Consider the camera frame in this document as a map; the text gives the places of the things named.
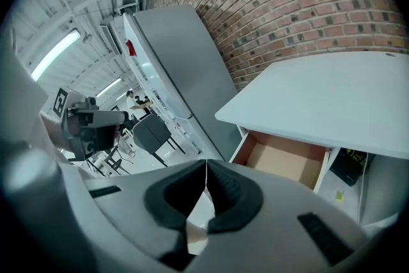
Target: white cable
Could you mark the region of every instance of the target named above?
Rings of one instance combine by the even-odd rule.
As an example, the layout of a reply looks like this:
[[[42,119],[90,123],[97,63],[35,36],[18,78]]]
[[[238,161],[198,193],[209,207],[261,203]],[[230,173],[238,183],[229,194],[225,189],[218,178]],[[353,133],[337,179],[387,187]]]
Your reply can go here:
[[[368,153],[366,153],[366,159],[365,159],[365,165],[364,165],[364,171],[362,172],[362,184],[360,186],[360,195],[359,195],[359,201],[358,201],[358,224],[360,223],[360,203],[362,201],[362,194],[364,193],[364,177],[365,177],[365,169],[366,165],[368,164]]]

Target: ceiling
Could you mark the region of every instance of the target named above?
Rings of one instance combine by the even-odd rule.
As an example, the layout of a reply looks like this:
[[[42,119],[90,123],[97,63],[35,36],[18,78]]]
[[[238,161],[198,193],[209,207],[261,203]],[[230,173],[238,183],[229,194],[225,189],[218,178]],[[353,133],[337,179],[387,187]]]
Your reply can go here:
[[[38,83],[49,94],[43,110],[51,113],[60,87],[96,96],[121,77],[122,82],[97,98],[107,109],[115,99],[139,84],[124,56],[115,55],[100,23],[118,15],[118,0],[16,0],[11,11],[11,24],[17,42],[17,57],[32,72],[44,56],[72,29],[81,38],[61,53],[39,78]],[[127,10],[136,10],[136,0],[124,0]]]

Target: yellow sticker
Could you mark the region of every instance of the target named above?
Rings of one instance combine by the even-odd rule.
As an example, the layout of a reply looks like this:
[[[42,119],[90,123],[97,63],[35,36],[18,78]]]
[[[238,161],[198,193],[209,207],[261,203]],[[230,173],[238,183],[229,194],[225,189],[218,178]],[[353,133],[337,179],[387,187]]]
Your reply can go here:
[[[342,203],[344,199],[344,194],[341,191],[337,191],[335,195],[335,199],[339,202]]]

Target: drawer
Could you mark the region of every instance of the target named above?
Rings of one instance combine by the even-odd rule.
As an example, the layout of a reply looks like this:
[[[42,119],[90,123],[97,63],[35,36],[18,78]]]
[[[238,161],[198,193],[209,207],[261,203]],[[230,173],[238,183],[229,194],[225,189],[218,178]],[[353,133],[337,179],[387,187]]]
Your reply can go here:
[[[248,131],[229,162],[289,178],[317,192],[329,157],[322,146]]]

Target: fluorescent light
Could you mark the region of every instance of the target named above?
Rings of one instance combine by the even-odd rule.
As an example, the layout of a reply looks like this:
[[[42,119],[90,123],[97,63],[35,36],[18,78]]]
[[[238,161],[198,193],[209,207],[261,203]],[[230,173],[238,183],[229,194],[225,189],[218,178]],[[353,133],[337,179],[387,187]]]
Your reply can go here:
[[[118,82],[121,82],[122,79],[119,77],[117,78],[114,82],[112,82],[110,85],[108,85],[108,87],[106,87],[104,90],[102,90],[99,94],[97,94],[96,96],[99,97],[100,95],[102,95],[105,91],[107,91],[109,88],[113,87],[115,84],[117,84]]]
[[[81,35],[78,30],[73,30],[69,35],[63,38],[59,43],[57,43],[54,48],[52,48],[47,55],[41,60],[40,64],[34,69],[31,77],[34,81],[37,81],[40,76],[44,73],[48,66],[60,55],[65,49],[67,49],[71,44],[77,41]]]
[[[123,96],[125,96],[128,91],[126,91],[126,92],[124,92],[122,95],[120,95],[117,99],[115,99],[115,101],[118,101],[118,100],[121,99]]]

